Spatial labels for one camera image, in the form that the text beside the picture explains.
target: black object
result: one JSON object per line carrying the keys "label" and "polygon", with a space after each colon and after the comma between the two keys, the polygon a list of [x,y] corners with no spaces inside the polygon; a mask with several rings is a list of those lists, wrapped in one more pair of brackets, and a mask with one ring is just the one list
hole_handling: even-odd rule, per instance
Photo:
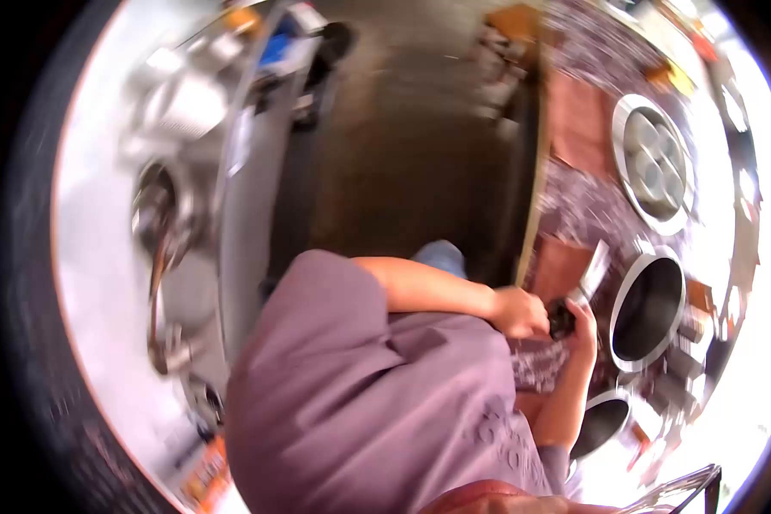
{"label": "black object", "polygon": [[340,59],[351,49],[355,35],[351,28],[339,21],[333,21],[322,28],[320,36],[323,40],[314,56],[314,63],[308,71],[305,90],[320,84],[328,77]]}
{"label": "black object", "polygon": [[613,398],[586,410],[577,443],[571,448],[571,458],[585,457],[617,433],[628,417],[628,403]]}
{"label": "black object", "polygon": [[560,341],[574,333],[576,317],[565,306],[565,298],[548,302],[548,334],[555,341]]}
{"label": "black object", "polygon": [[640,360],[665,339],[682,295],[681,273],[679,265],[665,257],[640,272],[614,325],[613,352],[617,357]]}

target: tiled floor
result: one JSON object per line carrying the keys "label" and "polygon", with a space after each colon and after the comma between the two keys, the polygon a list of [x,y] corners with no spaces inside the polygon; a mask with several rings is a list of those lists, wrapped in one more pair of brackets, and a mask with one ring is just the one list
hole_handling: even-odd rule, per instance
{"label": "tiled floor", "polygon": [[449,239],[473,277],[497,260],[508,150],[475,114],[467,57],[482,14],[506,3],[314,2],[359,42],[317,153],[311,246],[407,257]]}

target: jeans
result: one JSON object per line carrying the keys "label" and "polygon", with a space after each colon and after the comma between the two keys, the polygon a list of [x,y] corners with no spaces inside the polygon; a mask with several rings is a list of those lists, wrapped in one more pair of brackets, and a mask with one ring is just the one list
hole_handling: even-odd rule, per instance
{"label": "jeans", "polygon": [[426,244],[414,254],[411,260],[435,267],[443,272],[449,272],[461,279],[468,278],[465,275],[463,253],[454,244],[444,239]]}

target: kitchen utensil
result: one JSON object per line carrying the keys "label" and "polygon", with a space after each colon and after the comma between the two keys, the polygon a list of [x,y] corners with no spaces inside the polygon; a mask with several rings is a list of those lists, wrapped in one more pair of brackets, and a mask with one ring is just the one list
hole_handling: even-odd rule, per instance
{"label": "kitchen utensil", "polygon": [[614,364],[636,373],[664,353],[675,336],[686,300],[685,276],[668,247],[634,246],[609,324]]}
{"label": "kitchen utensil", "polygon": [[640,113],[631,113],[626,121],[626,131],[623,136],[626,150],[636,153],[641,149],[656,159],[660,155],[659,134],[654,125]]}
{"label": "kitchen utensil", "polygon": [[[600,239],[597,242],[594,255],[586,266],[586,271],[580,277],[580,283],[565,298],[573,300],[579,305],[588,303],[603,281],[611,258],[608,256],[608,245]],[[574,332],[576,318],[565,305],[565,298],[555,299],[548,303],[548,324],[551,338],[555,341],[564,339]]]}
{"label": "kitchen utensil", "polygon": [[630,158],[628,171],[631,189],[640,203],[650,208],[665,200],[663,170],[645,148]]}
{"label": "kitchen utensil", "polygon": [[671,134],[668,127],[661,123],[657,123],[654,128],[657,129],[657,146],[660,154],[670,159],[675,168],[681,168],[683,166],[682,153],[677,139]]}
{"label": "kitchen utensil", "polygon": [[[622,432],[631,415],[631,395],[623,389],[612,389],[595,396],[586,403],[586,414],[580,426],[580,435],[571,448],[571,459],[588,459]],[[629,459],[623,462],[623,468]]]}
{"label": "kitchen utensil", "polygon": [[[647,195],[642,194],[644,191],[641,190],[641,184],[633,179],[635,170],[632,169],[634,168],[634,159],[632,157],[635,156],[635,152],[629,151],[625,147],[625,140],[631,137],[627,133],[627,124],[635,114],[640,114],[647,118],[655,127],[662,125],[668,129],[679,147],[679,157],[669,157],[682,181],[683,200],[677,209],[672,209],[666,203],[664,195],[658,204],[650,199],[646,199]],[[622,182],[625,195],[634,207],[634,210],[648,227],[658,233],[658,235],[670,236],[679,232],[686,226],[688,219],[694,217],[691,213],[694,201],[694,181],[686,143],[677,125],[657,104],[646,97],[625,95],[619,98],[614,106],[611,131],[612,150],[615,164],[617,165],[617,175]],[[654,160],[661,157],[660,155],[652,155],[650,148],[647,153],[649,156],[654,157]],[[638,192],[642,194],[642,199],[637,197]]]}
{"label": "kitchen utensil", "polygon": [[155,87],[144,101],[143,129],[195,140],[226,116],[225,88],[206,77],[186,73]]}
{"label": "kitchen utensil", "polygon": [[645,496],[614,514],[638,514],[641,512],[668,512],[675,514],[683,509],[698,494],[705,491],[705,514],[716,514],[717,499],[720,496],[720,480],[723,471],[716,464],[698,469],[693,473],[675,478],[651,489]]}
{"label": "kitchen utensil", "polygon": [[660,157],[659,169],[663,174],[665,200],[668,203],[668,207],[677,210],[682,205],[682,195],[685,192],[680,174],[674,167],[671,159],[668,159],[666,156]]}

